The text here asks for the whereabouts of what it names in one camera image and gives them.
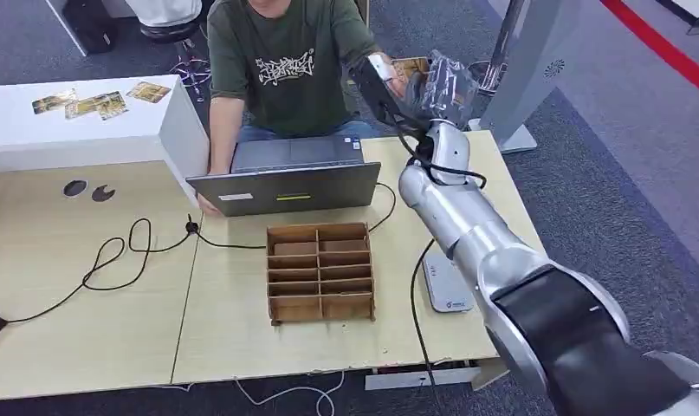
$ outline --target plastic bag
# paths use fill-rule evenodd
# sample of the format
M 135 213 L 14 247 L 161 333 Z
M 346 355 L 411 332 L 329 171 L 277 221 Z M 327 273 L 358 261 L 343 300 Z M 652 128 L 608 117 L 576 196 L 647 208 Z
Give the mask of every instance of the plastic bag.
M 438 119 L 446 119 L 459 128 L 471 119 L 472 101 L 479 85 L 459 62 L 431 52 L 428 81 L 425 83 L 422 108 Z

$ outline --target black sticker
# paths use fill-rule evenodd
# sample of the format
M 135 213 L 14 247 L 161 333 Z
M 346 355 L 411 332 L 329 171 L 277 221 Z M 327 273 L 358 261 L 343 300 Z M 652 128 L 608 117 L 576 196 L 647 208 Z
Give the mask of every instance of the black sticker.
M 72 180 L 63 187 L 63 195 L 69 198 L 79 196 L 87 189 L 87 186 L 88 184 L 86 180 Z
M 105 191 L 104 188 L 106 187 L 107 185 L 102 185 L 97 186 L 96 189 L 94 189 L 94 192 L 92 192 L 92 200 L 94 202 L 104 202 L 114 195 L 114 189 L 111 191 Z

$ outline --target man's hand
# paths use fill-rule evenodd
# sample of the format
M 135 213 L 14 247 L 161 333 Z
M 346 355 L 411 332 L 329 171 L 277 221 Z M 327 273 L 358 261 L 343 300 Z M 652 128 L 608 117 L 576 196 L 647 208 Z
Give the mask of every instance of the man's hand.
M 222 213 L 200 193 L 198 194 L 198 206 L 201 208 L 201 211 L 208 216 L 218 217 L 222 215 Z
M 392 60 L 390 56 L 382 53 L 376 52 L 377 55 L 382 57 L 382 62 L 386 65 L 386 70 L 389 73 L 390 78 L 386 80 L 387 87 L 395 94 L 398 98 L 405 98 L 405 87 L 406 83 L 403 82 L 398 76 L 398 71 L 395 70 L 395 66 L 392 65 Z
M 230 168 L 227 166 L 226 168 L 224 167 L 216 167 L 212 168 L 209 171 L 209 175 L 222 175 L 225 173 L 228 173 L 230 171 Z M 211 203 L 209 202 L 206 198 L 204 198 L 203 195 L 198 194 L 198 206 L 201 208 L 201 211 L 204 212 L 204 214 L 212 216 L 212 217 L 217 217 L 222 215 L 222 213 Z

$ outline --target black chair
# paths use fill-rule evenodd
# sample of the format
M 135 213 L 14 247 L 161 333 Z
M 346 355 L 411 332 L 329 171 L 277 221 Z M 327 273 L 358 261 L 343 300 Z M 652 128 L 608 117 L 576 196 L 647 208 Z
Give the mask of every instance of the black chair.
M 151 41 L 175 43 L 178 51 L 178 63 L 171 68 L 170 72 L 180 75 L 181 82 L 186 88 L 193 88 L 198 102 L 204 102 L 204 95 L 199 86 L 211 79 L 211 67 L 209 61 L 198 53 L 196 44 L 191 40 L 191 37 L 199 30 L 201 22 L 205 20 L 205 15 L 206 13 L 202 11 L 201 15 L 194 20 L 174 26 L 140 25 L 140 32 Z

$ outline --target red line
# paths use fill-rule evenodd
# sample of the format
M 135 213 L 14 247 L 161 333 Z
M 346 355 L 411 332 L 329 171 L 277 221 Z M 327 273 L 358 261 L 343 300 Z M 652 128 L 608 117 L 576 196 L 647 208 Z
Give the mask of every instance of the red line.
M 622 3 L 622 0 L 601 0 L 601 3 L 648 48 L 652 49 L 675 71 L 699 89 L 699 65 L 697 63 L 657 33 L 646 21 Z

